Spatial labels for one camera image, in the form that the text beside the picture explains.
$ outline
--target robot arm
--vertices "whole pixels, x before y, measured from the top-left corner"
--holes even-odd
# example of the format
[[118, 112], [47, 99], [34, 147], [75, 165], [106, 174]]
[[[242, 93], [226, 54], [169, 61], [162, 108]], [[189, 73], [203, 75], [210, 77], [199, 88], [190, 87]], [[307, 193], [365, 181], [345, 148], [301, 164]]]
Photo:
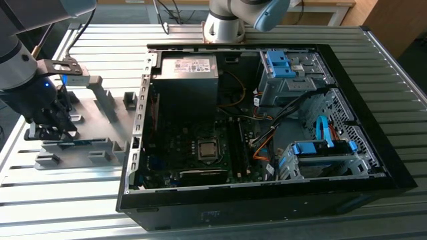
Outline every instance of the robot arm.
[[[237, 43], [245, 38], [243, 22], [262, 32], [281, 22], [290, 0], [213, 0], [203, 28], [213, 43]], [[93, 11], [97, 0], [0, 0], [0, 99], [31, 124], [27, 140], [73, 139], [71, 103], [66, 86], [57, 87], [49, 76], [79, 75], [75, 60], [34, 58], [16, 34]], [[71, 71], [55, 70], [54, 64]]]
[[290, 0], [211, 0], [203, 35], [211, 43], [238, 43], [243, 40], [245, 22], [261, 32], [281, 23]]
[[67, 62], [37, 61], [16, 34], [75, 18], [95, 7], [97, 0], [0, 0], [0, 99], [33, 124], [29, 140], [71, 138], [69, 132], [77, 126], [66, 86], [57, 87], [49, 78], [62, 73], [54, 64]]

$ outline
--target metal frame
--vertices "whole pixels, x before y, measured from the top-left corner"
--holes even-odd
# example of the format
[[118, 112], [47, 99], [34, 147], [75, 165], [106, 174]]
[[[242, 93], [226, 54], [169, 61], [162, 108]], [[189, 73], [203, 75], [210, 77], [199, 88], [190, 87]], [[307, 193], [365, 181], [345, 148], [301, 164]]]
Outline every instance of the metal frame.
[[[173, 25], [167, 36], [159, 25], [93, 24], [71, 55], [90, 73], [105, 77], [103, 87], [123, 96], [138, 92], [147, 43], [203, 43], [199, 25]], [[31, 168], [41, 147], [23, 141], [23, 118], [0, 153], [0, 236], [14, 239], [147, 239], [147, 238], [294, 238], [423, 240], [427, 236], [427, 112], [417, 85], [385, 57], [369, 32], [358, 27], [279, 26], [271, 33], [247, 28], [250, 43], [319, 43], [333, 47], [378, 123], [419, 185], [401, 197], [385, 198], [349, 214], [186, 231], [147, 232], [117, 213], [121, 167], [97, 167], [41, 173]], [[54, 59], [77, 35], [70, 30]]]

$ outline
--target wooden cabinet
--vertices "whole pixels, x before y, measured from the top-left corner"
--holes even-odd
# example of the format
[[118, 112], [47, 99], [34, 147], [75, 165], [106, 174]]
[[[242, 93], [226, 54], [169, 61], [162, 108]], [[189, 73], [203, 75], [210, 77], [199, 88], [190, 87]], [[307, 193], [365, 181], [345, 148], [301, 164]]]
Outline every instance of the wooden cabinet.
[[398, 58], [427, 28], [427, 0], [355, 0], [343, 26], [367, 26]]

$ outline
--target slotted aluminum table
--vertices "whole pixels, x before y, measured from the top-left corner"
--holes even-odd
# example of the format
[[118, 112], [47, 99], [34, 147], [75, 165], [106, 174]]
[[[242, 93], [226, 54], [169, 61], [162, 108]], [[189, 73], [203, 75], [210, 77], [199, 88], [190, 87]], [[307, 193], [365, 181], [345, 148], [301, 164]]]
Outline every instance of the slotted aluminum table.
[[[202, 43], [199, 25], [91, 25], [73, 57], [115, 96], [137, 91], [146, 45]], [[78, 31], [70, 29], [55, 58]], [[41, 142], [25, 141], [21, 118], [0, 154], [0, 236], [6, 239], [426, 239], [426, 96], [369, 31], [358, 27], [247, 29], [250, 43], [330, 44], [419, 187], [346, 215], [205, 229], [147, 232], [117, 212], [122, 167], [38, 171]]]

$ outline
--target power cable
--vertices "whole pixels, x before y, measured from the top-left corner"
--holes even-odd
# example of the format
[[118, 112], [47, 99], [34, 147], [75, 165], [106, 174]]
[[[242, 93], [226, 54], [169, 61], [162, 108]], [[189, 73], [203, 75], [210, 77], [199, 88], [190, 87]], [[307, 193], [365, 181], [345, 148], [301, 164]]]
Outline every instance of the power cable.
[[75, 38], [74, 38], [74, 40], [73, 40], [73, 43], [71, 43], [71, 45], [69, 46], [69, 48], [67, 48], [67, 50], [66, 50], [66, 57], [70, 57], [70, 56], [71, 56], [71, 55], [70, 55], [70, 50], [71, 50], [73, 47], [75, 46], [78, 40], [81, 39], [83, 33], [86, 32], [86, 30], [87, 30], [87, 28], [89, 28], [89, 26], [90, 26], [90, 24], [91, 24], [91, 22], [93, 22], [93, 18], [94, 18], [94, 15], [95, 15], [95, 10], [97, 10], [97, 8], [94, 9], [94, 11], [93, 11], [93, 13], [91, 13], [91, 15], [90, 15], [90, 17], [89, 17], [89, 19], [87, 19], [87, 21], [86, 21], [86, 24], [85, 24], [85, 26], [83, 26], [83, 28], [82, 28], [78, 36], [75, 36]]
[[161, 16], [161, 13], [159, 13], [159, 7], [158, 7], [158, 1], [159, 0], [153, 0], [153, 3], [154, 3], [154, 8], [155, 8], [155, 13], [158, 14], [158, 18], [159, 18], [159, 21], [161, 21], [161, 24], [162, 24], [162, 28], [163, 28], [163, 31], [167, 35], [170, 35], [170, 31], [166, 29], [166, 25], [163, 23], [163, 19], [162, 19], [162, 16]]
[[173, 0], [173, 3], [174, 3], [174, 5], [175, 5], [175, 9], [177, 9], [179, 24], [183, 24], [181, 10], [179, 10], [179, 6], [177, 5], [175, 0]]
[[299, 12], [299, 17], [297, 22], [293, 25], [298, 25], [303, 19], [303, 15], [305, 15], [305, 0], [301, 0], [301, 12]]

